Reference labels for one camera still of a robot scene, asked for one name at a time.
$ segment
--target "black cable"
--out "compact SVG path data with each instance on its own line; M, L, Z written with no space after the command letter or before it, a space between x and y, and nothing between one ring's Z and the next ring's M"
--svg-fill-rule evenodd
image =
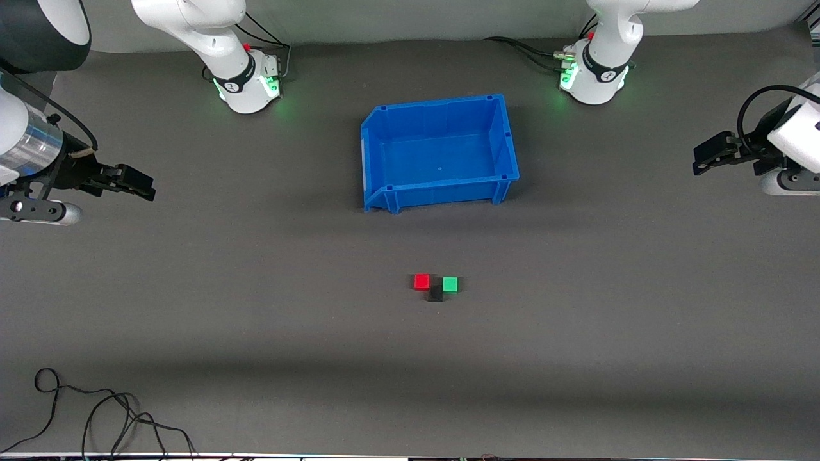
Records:
M506 43L508 45L511 45L518 52L521 52L524 55L524 57L526 57L531 62L533 62L536 66L538 66L542 69L546 69L547 71L553 71L553 72L562 72L563 71L563 69L561 69L560 67L547 66L543 62L540 62L537 59L535 59L535 56L537 56L537 57L552 57L553 54L551 52L547 53L547 52L541 51L538 48L533 48L533 47L531 47L530 45L528 45L526 43L520 42L520 41L515 40L515 39L510 39L508 37L487 37L485 40L489 40L490 42L500 42L500 43Z
M552 57L553 54L551 52L541 51L538 48L531 47L530 45L522 42L521 40L510 39L509 37L487 37L485 40L489 40L490 42L501 42L512 45L516 48L522 48L531 52L533 54L537 54L539 56L546 56Z
M589 32L592 32L592 29L594 29L597 26L598 26L598 23L596 22L593 25L591 25L589 29L586 29L583 32L581 32L581 37L580 38L583 39L585 35L587 35Z
M55 385L52 389L44 389L40 385L41 376L45 372L51 373L52 376L54 377ZM111 390L111 389L108 389L108 388L102 388L102 389L97 389L97 390L85 390L85 389L80 389L79 387L74 387L74 386L71 386L71 385L62 384L60 382L59 375L57 375L57 372L53 368L41 368L40 370L37 371L37 373L34 375L34 388L38 392L42 392L44 394L51 394L51 393L54 394L54 399L52 400L51 413L48 417L48 421L46 422L45 426L43 426L43 429L40 430L40 432L38 432L34 436L27 437L23 440L19 440L19 441L15 442L14 444L11 444L11 446L9 446L8 448L4 449L3 451L0 451L0 454L6 453L9 450L13 450L18 445L20 445L22 443L25 443L29 440L36 439L37 437L40 437L43 433L45 433L45 431L51 426L52 422L54 421L54 414L57 411L57 401L60 398L60 391L62 389L70 389L70 390L73 390L74 392L78 392L78 393L84 394L84 395L97 394L99 392L107 392L108 393L108 396L104 397L102 400L97 402L96 405L94 405L93 409L91 410L91 413L89 414L89 417L85 421L85 427L84 427L84 430L83 430L83 439L82 439L82 445L81 445L81 453L82 453L83 458L85 457L85 444L86 444L86 440L88 438L89 430L91 428L91 422L93 420L93 416L97 412L97 410L100 408L100 406L102 406L108 400L111 400L111 399L116 401L125 410L125 421L123 422L122 430L120 431L120 434L117 437L116 442L114 443L114 445L112 446L112 449L111 449L112 459L114 458L114 453L116 453L117 449L120 447L120 443L122 443L122 441L125 439L125 436L129 433L129 431L134 426L134 424L144 424L146 426L150 426L150 427L153 428L154 435L157 438L157 444L159 445L159 447L162 450L163 454L167 454L168 451L166 450L165 445L162 443L162 438L159 435L159 429L163 429L163 430L166 430L166 431L177 431L177 432L181 433L185 438L186 444L188 445L188 451L191 453L192 457L194 456L194 452L196 451L196 449L194 448L194 443L191 441L191 438L188 436L188 433L183 431L182 429L179 429L178 427L166 426L164 424L160 424L159 422L156 422L154 420L153 416L151 415L151 413L144 412L144 413L137 414L134 411L134 409L132 408L131 402L129 400L129 398L131 398L136 402L137 398L136 398L136 396L134 396L131 393L128 393L128 392L115 392L114 390Z
M253 38L255 38L256 40L259 40L260 42L269 43L269 44L271 44L271 45L277 45L277 46L280 46L280 47L282 47L282 48L287 48L287 47L288 47L288 45L285 45L285 44L284 44L284 43L282 43L282 42L272 42L272 41L270 41L270 40L268 40L268 39L263 39L262 37L259 37L258 35L251 34L250 32L248 32L247 30L245 30L245 29L244 29L241 25L239 25L239 24L237 24L237 25L236 25L236 28L237 28L237 29L239 29L239 30L241 30L241 31L243 31L246 35L248 35L248 36L250 36L250 37L253 37Z
M746 111L749 110L749 105L761 94L767 93L769 91L786 91L788 93L797 94L798 96L802 96L809 101L820 104L820 96L816 94L812 94L809 91L797 88L796 86L791 86L788 84L773 84L769 86L764 86L763 88L755 91L754 93L749 96L746 101L740 106L740 111L737 114L737 135L740 138L741 143L743 143L743 147L747 148L749 152L753 153L756 152L752 147L749 145L749 141L746 140L746 134L743 131L743 122L746 117Z
M587 21L587 22L586 22L586 24L584 24L584 27L581 29L581 33L580 33L580 34L578 34L578 38L579 38L579 39L583 39L583 38L584 38L584 35L586 35L586 33L587 33L588 31L592 30L592 28L593 28L593 27L595 27L595 26L597 26L597 25L598 25L598 23L597 23L597 22L596 22L595 24L592 24L592 21L594 21L596 17L598 17L598 13L595 13L594 15L592 15L592 17L590 18L590 20L589 20L589 21Z
M814 8L812 8L812 11L809 11L808 13L806 13L805 16L803 16L803 21L808 21L809 18L814 14L814 12L818 10L818 8L820 8L820 3L815 5Z
M28 89L34 96L37 96L38 98L42 99L46 103L50 104L52 107L56 108L58 111L62 112L63 115L67 116L69 120L73 121L85 133L85 135L89 137L89 140L91 141L91 149L94 152L97 152L99 150L97 138L94 137L94 134L91 132L91 130L89 130L89 128L85 126L85 124L82 121L80 121L80 119L75 117L74 114L68 112L68 110L66 110L60 104L55 103L50 97L46 96L43 93L40 93L38 89L36 89L34 86L31 86L27 81L11 73L11 71L9 71L5 66L0 65L0 69L2 69L3 73L9 75L12 79L16 80L18 84L23 86L25 89Z
M211 79L213 79L213 74L211 74L211 78L209 79L205 76L206 71L208 71L207 65L203 66L202 77L203 77L203 80L209 82L209 81L211 81Z
M272 39L274 39L274 40L275 40L278 44L282 45L283 47L289 47L289 46L290 46L290 45L288 45L287 43L285 43L285 42L283 42L283 41L279 40L279 39L278 39L278 38L277 38L274 34L271 34L271 32L270 32L270 31L268 31L268 29L265 29L265 26L264 26L264 25L259 24L259 21L257 21L257 20L255 20L255 19L253 19L253 16L251 16L251 15L250 15L250 13L247 13L247 12L246 12L246 13L245 13L245 15L246 15L246 16L248 17L248 19L250 19L250 20L251 20L251 21L252 21L255 25L257 25L257 27L258 27L259 29L262 29L262 32L264 32L264 33L268 34L268 36L270 36Z

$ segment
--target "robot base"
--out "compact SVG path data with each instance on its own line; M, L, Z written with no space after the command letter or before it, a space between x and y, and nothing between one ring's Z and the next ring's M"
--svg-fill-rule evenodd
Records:
M572 45L564 47L563 51L574 52L575 55L579 57L589 42L588 39L579 40ZM597 106L607 103L615 96L615 93L617 93L619 89L623 88L624 79L628 72L629 67L612 81L601 83L598 81L598 77L595 76L595 73L587 68L584 60L578 59L572 63L569 69L564 71L559 87L571 94L572 97L579 102Z
M223 91L219 84L219 97L240 114L252 114L264 109L268 103L281 96L279 60L276 56L252 50L249 55L256 61L256 70L251 80L239 93Z

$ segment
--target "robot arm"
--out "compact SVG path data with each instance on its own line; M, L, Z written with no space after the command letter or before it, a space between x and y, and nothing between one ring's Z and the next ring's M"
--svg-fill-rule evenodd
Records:
M638 15L681 11L699 0L587 0L598 14L592 39L564 47L565 53L581 57L570 65L560 88L584 104L603 104L623 87L627 65L641 39L644 25Z
M796 95L766 113L754 131L742 133L745 109L774 90ZM738 131L722 131L695 148L696 176L714 167L754 162L766 194L820 195L820 73L799 88L772 85L756 91L740 110Z
M0 70L68 114L17 77L38 71L71 71L89 54L91 33L80 0L4 0L0 2ZM0 88L0 220L74 224L75 205L48 200L52 189L79 189L100 196L104 190L153 200L153 180L128 167L97 162L96 140L88 146ZM31 186L42 188L32 197Z
M146 25L202 58L220 97L235 112L259 112L280 96L276 57L247 50L230 29L244 18L245 0L131 0L131 6Z

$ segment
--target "tabletop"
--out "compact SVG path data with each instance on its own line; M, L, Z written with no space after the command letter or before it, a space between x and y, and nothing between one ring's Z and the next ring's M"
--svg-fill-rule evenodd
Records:
M648 37L587 107L502 43L309 45L241 116L192 52L93 53L52 96L157 200L61 192L80 224L0 223L0 445L45 423L49 366L201 451L816 459L820 200L764 195L751 165L691 172L811 56L805 25ZM370 111L479 94L507 101L507 201L365 213ZM427 303L416 272L462 293ZM95 402L65 393L19 450L79 450ZM144 429L126 448L157 450Z

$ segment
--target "red cube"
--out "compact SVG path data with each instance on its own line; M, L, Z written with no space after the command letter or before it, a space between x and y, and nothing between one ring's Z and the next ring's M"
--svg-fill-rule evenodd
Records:
M430 274L416 274L412 280L414 290L427 291L430 289Z

